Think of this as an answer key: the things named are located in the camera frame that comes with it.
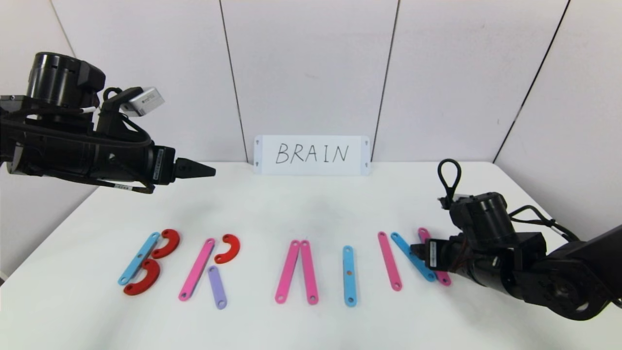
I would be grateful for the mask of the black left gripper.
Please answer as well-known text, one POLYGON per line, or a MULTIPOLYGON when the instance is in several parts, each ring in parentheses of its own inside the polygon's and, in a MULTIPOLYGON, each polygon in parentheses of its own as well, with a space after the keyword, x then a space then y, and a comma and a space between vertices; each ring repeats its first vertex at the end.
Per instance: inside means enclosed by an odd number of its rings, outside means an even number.
POLYGON ((90 179, 96 185, 116 182, 140 182, 144 185, 167 185, 174 179, 216 176, 216 169, 187 158, 178 157, 175 149, 155 145, 141 148, 97 146, 90 166, 90 179))

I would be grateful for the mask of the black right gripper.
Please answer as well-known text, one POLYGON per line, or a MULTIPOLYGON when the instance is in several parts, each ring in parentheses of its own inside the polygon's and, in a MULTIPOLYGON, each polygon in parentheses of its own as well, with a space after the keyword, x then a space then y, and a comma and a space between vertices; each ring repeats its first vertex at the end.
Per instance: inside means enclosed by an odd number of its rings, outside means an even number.
POLYGON ((462 273, 467 250, 465 238, 429 239, 426 244, 410 245, 410 254, 426 261, 427 267, 436 272, 462 273))

